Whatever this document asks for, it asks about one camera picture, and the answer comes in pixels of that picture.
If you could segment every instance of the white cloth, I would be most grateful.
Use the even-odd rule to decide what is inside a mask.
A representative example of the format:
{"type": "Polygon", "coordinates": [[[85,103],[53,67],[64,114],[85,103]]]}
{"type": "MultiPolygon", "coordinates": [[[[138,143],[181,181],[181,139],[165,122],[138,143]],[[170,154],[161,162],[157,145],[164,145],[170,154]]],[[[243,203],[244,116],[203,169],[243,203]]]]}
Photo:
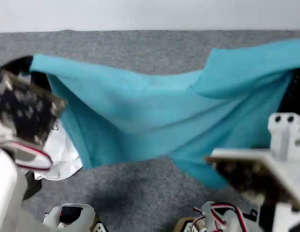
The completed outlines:
{"type": "Polygon", "coordinates": [[[36,180],[63,180],[82,168],[79,154],[59,121],[50,132],[43,150],[52,158],[53,167],[46,173],[36,172],[36,180]]]}

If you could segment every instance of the gray carpet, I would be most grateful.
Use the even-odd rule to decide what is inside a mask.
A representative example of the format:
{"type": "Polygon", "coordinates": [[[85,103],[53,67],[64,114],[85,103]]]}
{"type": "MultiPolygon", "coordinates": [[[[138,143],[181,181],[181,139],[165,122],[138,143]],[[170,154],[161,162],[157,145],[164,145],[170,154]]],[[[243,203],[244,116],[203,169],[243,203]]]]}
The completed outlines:
{"type": "MultiPolygon", "coordinates": [[[[213,47],[236,48],[287,38],[300,31],[127,31],[0,34],[0,64],[43,53],[143,73],[202,69],[213,47]]],[[[42,219],[62,203],[89,203],[110,232],[172,231],[178,218],[194,216],[205,201],[248,204],[230,188],[208,189],[166,158],[80,171],[43,190],[23,207],[42,219]]]]}

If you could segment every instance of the screw hole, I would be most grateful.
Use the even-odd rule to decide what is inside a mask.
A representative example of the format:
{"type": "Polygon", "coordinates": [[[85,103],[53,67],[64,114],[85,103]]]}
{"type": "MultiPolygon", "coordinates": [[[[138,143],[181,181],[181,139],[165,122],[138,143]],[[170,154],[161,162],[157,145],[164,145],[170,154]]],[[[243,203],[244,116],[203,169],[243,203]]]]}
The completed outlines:
{"type": "Polygon", "coordinates": [[[276,121],[276,122],[281,121],[281,116],[277,116],[277,117],[275,118],[275,121],[276,121]]]}
{"type": "Polygon", "coordinates": [[[300,139],[295,140],[295,146],[300,146],[300,139]]]}
{"type": "Polygon", "coordinates": [[[293,117],[293,116],[289,116],[288,119],[287,119],[287,121],[288,121],[288,122],[294,121],[294,117],[293,117]]]}

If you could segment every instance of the teal shirt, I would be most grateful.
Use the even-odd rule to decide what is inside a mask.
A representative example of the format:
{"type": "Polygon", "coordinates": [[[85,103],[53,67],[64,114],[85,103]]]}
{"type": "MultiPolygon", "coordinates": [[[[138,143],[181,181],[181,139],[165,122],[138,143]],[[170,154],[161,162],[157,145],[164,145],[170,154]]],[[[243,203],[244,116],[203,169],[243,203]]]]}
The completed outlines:
{"type": "Polygon", "coordinates": [[[235,50],[214,49],[203,70],[145,75],[98,64],[35,55],[66,99],[61,121],[85,168],[166,155],[205,185],[225,184],[203,157],[216,147],[269,146],[300,39],[235,50]]]}

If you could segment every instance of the white wall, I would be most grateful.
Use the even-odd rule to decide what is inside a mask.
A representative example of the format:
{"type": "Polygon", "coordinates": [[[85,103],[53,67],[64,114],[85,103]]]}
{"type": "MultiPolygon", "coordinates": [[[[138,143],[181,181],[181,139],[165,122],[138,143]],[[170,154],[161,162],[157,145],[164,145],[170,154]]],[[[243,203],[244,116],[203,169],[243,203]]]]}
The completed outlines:
{"type": "Polygon", "coordinates": [[[0,32],[300,29],[300,0],[0,0],[0,32]]]}

